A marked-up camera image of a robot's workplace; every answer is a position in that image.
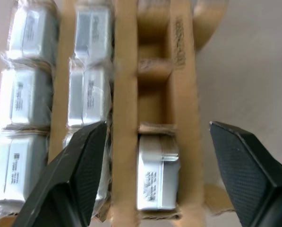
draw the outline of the cardboard slot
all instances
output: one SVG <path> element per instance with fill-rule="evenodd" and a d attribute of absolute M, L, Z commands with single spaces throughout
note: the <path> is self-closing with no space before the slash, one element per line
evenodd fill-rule
<path fill-rule="evenodd" d="M 169 7 L 151 7 L 137 14 L 138 58 L 170 58 Z"/>
<path fill-rule="evenodd" d="M 172 63 L 167 60 L 141 60 L 137 71 L 138 83 L 163 83 L 172 72 Z"/>
<path fill-rule="evenodd" d="M 150 83 L 145 80 L 138 83 L 139 124 L 141 122 L 174 124 L 173 90 L 170 77 L 162 83 Z"/>

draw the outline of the barcode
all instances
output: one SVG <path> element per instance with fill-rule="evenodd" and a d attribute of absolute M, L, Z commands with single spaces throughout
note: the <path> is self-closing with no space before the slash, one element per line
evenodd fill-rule
<path fill-rule="evenodd" d="M 144 180 L 144 198 L 147 201 L 156 201 L 157 194 L 157 181 L 156 181 L 157 173 L 156 172 L 147 172 L 145 174 Z"/>
<path fill-rule="evenodd" d="M 92 109 L 94 107 L 93 88 L 94 81 L 89 80 L 87 87 L 87 109 Z"/>
<path fill-rule="evenodd" d="M 15 110 L 19 111 L 23 108 L 23 99 L 21 98 L 21 93 L 23 89 L 23 83 L 18 82 L 16 87 L 16 93 L 15 93 Z"/>
<path fill-rule="evenodd" d="M 19 159 L 20 158 L 20 154 L 19 153 L 15 153 L 14 154 L 14 159 Z"/>

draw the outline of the plastic wrap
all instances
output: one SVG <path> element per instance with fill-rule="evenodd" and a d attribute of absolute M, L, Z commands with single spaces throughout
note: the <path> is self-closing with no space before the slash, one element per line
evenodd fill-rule
<path fill-rule="evenodd" d="M 63 149 L 64 149 L 65 147 L 67 147 L 67 145 L 69 144 L 71 138 L 73 137 L 73 135 L 74 135 L 74 133 L 75 133 L 76 131 L 78 131 L 78 129 L 76 129 L 76 130 L 71 130 L 71 131 L 68 131 L 68 132 L 67 132 L 67 134 L 66 134 L 66 136 L 65 136 L 65 138 L 64 138 L 64 140 L 63 140 L 63 143 L 62 143 Z"/>
<path fill-rule="evenodd" d="M 45 61 L 55 65 L 59 18 L 53 0 L 17 0 L 9 29 L 10 61 Z"/>
<path fill-rule="evenodd" d="M 81 128 L 106 121 L 111 109 L 110 70 L 103 65 L 71 67 L 68 95 L 68 127 Z"/>
<path fill-rule="evenodd" d="M 0 218 L 18 213 L 47 165 L 47 133 L 0 130 Z"/>
<path fill-rule="evenodd" d="M 85 66 L 112 61 L 113 10 L 111 1 L 80 0 L 76 7 L 74 59 Z"/>
<path fill-rule="evenodd" d="M 2 71 L 0 128 L 48 130 L 52 96 L 51 75 L 43 68 L 21 66 Z"/>

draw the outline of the gray floor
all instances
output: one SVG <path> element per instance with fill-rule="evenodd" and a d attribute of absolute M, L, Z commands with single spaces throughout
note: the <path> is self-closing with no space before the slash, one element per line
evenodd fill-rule
<path fill-rule="evenodd" d="M 11 4 L 0 0 L 0 51 L 6 46 Z M 213 40 L 197 55 L 197 76 L 205 180 L 222 184 L 208 131 L 211 120 L 253 132 L 282 163 L 282 0 L 231 0 Z M 207 214 L 207 226 L 240 224 L 235 213 Z"/>

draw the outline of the cardboard divider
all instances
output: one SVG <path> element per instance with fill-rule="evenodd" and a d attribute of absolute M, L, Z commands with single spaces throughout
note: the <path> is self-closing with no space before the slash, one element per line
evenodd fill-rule
<path fill-rule="evenodd" d="M 163 83 L 172 73 L 172 63 L 169 60 L 143 59 L 139 61 L 138 83 Z"/>
<path fill-rule="evenodd" d="M 174 124 L 150 124 L 147 122 L 141 122 L 138 128 L 139 134 L 165 134 L 175 136 L 176 125 Z"/>
<path fill-rule="evenodd" d="M 234 211 L 227 192 L 213 184 L 205 184 L 205 204 L 213 215 Z"/>
<path fill-rule="evenodd" d="M 139 218 L 143 220 L 178 220 L 181 218 L 179 207 L 170 211 L 141 211 Z"/>
<path fill-rule="evenodd" d="M 137 227 L 137 1 L 116 0 L 115 13 L 112 225 Z"/>

